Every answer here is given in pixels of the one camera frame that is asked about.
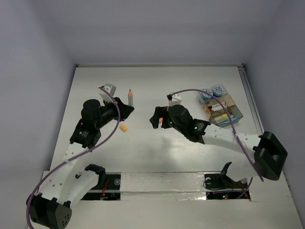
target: white enclosure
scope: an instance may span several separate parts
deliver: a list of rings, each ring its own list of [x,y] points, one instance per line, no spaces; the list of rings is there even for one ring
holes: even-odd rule
[[[60,161],[60,153],[80,118],[83,100],[99,97],[96,84],[114,83],[118,87],[117,96],[124,97],[131,84],[130,77],[136,80],[132,83],[135,95],[145,91],[152,93],[152,107],[161,105],[162,101],[166,103],[165,91],[225,84],[244,114],[236,124],[238,131],[257,133],[262,124],[265,130],[275,133],[287,149],[284,173],[291,194],[284,176],[278,182],[271,182],[274,186],[255,180],[250,191],[254,199],[256,194],[262,193],[264,198],[260,196],[256,204],[254,201],[242,207],[234,200],[227,202],[218,212],[230,211],[231,215],[218,224],[210,221],[214,213],[209,209],[215,212],[216,206],[223,203],[213,201],[203,200],[204,204],[211,205],[209,207],[191,201],[173,205],[165,201],[158,205],[148,196],[152,201],[147,211],[143,210],[146,199],[133,205],[136,199],[130,196],[128,201],[121,201],[121,205],[118,202],[111,207],[111,203],[107,203],[107,208],[101,211],[100,203],[81,202],[75,213],[79,217],[87,213],[84,211],[98,210],[84,216],[83,221],[74,219],[69,227],[78,229],[76,226],[103,224],[105,228],[115,228],[115,224],[109,226],[104,221],[93,222],[93,219],[102,214],[113,222],[116,213],[124,215],[121,223],[128,223],[133,217],[142,218],[130,228],[144,228],[142,223],[152,220],[148,215],[156,211],[158,223],[155,226],[159,228],[170,228],[176,218],[181,219],[176,222],[176,228],[222,228],[221,225],[256,228],[256,223],[260,223],[261,228],[288,228],[287,219],[295,223],[290,224],[292,228],[300,228],[298,215],[304,224],[305,197],[300,182],[305,172],[302,144],[304,1],[1,0],[0,6],[1,228],[27,227],[25,201],[42,172]],[[247,76],[240,77],[237,66],[242,63]],[[137,67],[118,67],[129,64]],[[173,64],[176,67],[189,64],[189,67],[179,67],[179,71],[174,67],[151,67],[149,71],[148,68],[143,71],[141,64]],[[192,67],[194,64],[205,67]],[[184,74],[192,75],[192,80],[184,81]],[[175,79],[181,85],[170,83]],[[155,93],[152,86],[160,90]],[[192,93],[183,94],[183,105],[198,116],[200,110],[192,102],[193,96]],[[256,105],[249,103],[249,98],[255,99]],[[92,160],[102,160],[107,171],[206,172],[213,167],[219,170],[227,159],[223,151],[208,146],[199,148],[182,140],[179,133],[168,135],[168,130],[149,130],[146,124],[137,125],[152,115],[153,108],[146,107],[143,99],[136,96],[134,103],[142,105],[126,120],[128,132],[117,132],[112,141],[132,142],[131,135],[140,133],[142,145],[135,148],[126,144],[120,148],[109,142],[99,149]],[[261,123],[255,116],[257,111]],[[112,127],[113,124],[106,126],[103,134]],[[165,139],[163,143],[167,148],[151,146],[150,139],[157,144]],[[118,156],[115,162],[115,155],[103,153],[113,146]],[[149,151],[140,155],[146,148]],[[189,148],[192,149],[189,154],[182,153],[181,149]],[[126,149],[131,153],[124,154]],[[198,150],[204,153],[198,156]],[[214,157],[212,151],[224,157]],[[198,161],[192,160],[194,155],[198,156]],[[207,169],[200,169],[200,160]],[[263,207],[259,201],[269,204]],[[261,217],[263,208],[272,213]],[[175,210],[167,218],[158,209]],[[185,224],[187,219],[192,219],[192,223]]]

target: gray wall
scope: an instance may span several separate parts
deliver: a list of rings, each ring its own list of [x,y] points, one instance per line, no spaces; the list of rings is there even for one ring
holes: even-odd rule
[[[281,0],[43,0],[77,63],[242,63]]]
[[[285,0],[246,64],[265,130],[289,155],[285,174],[305,225],[305,1]]]
[[[75,64],[41,1],[0,6],[0,227],[22,229],[25,201],[50,167]]]

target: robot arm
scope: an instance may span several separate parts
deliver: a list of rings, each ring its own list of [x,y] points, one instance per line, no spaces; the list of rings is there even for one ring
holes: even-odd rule
[[[103,86],[110,95],[114,95],[115,86]],[[104,93],[100,93],[104,106],[95,99],[90,99],[83,104],[81,119],[70,138],[61,166],[39,189],[30,203],[30,218],[33,222],[51,229],[64,229],[70,221],[72,209],[93,187],[103,189],[106,183],[106,173],[102,166],[88,165],[85,154],[73,161],[70,158],[81,154],[85,149],[92,149],[101,137],[100,129],[111,120],[124,121],[134,107],[125,105],[116,97],[120,115],[113,101]]]
[[[150,119],[153,128],[158,128],[163,118],[162,128],[174,128],[192,142],[221,146],[243,154],[230,130],[219,128],[210,122],[193,119],[189,111],[180,105],[181,98],[171,98],[169,106],[156,107]],[[270,180],[278,180],[283,169],[287,152],[274,134],[265,131],[263,135],[238,133],[248,155],[260,174]],[[232,183],[243,178],[257,176],[246,157],[239,163],[228,162],[222,172],[209,181],[207,188],[230,188]]]

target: screw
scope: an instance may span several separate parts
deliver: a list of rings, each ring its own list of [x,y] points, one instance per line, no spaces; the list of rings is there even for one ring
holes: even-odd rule
[[[207,178],[205,179],[205,183],[206,183],[207,185],[210,185],[210,184],[212,183],[211,178],[210,178],[210,177],[207,177]]]
[[[114,180],[114,184],[115,184],[115,185],[120,185],[120,183],[121,183],[121,180],[120,180],[120,179],[117,178],[117,179]]]

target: white tabletop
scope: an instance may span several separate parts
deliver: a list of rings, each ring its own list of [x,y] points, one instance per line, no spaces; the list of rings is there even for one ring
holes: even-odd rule
[[[222,83],[244,115],[235,124],[236,130],[257,134],[237,67],[77,68],[51,168],[59,164],[65,154],[69,138],[81,117],[83,102],[92,98],[101,100],[97,87],[106,83],[117,87],[115,96],[124,103],[127,103],[127,94],[131,89],[135,110],[124,122],[128,131],[123,133],[118,130],[106,144],[92,153],[88,164],[101,165],[106,172],[122,172],[122,184],[126,184],[124,177],[126,180],[132,177],[132,181],[127,182],[130,186],[121,185],[127,192],[134,191],[138,180],[142,184],[138,191],[146,187],[147,193],[144,197],[123,194],[121,201],[81,201],[73,211],[68,229],[302,228],[283,174],[279,181],[266,180],[262,183],[255,178],[250,188],[252,201],[185,200],[167,198],[160,193],[152,197],[156,190],[164,191],[164,184],[153,188],[148,183],[145,185],[150,179],[158,184],[161,178],[152,175],[156,172],[164,172],[165,177],[176,182],[176,175],[169,172],[181,172],[183,183],[188,177],[184,172],[219,171],[226,162],[243,157],[221,147],[189,142],[173,129],[155,130],[149,122],[156,106],[167,105],[168,93]],[[196,92],[180,96],[182,105],[193,118],[207,120],[196,100]],[[112,121],[101,129],[102,139],[114,126],[115,121]],[[202,194],[204,190],[199,188],[196,192]]]

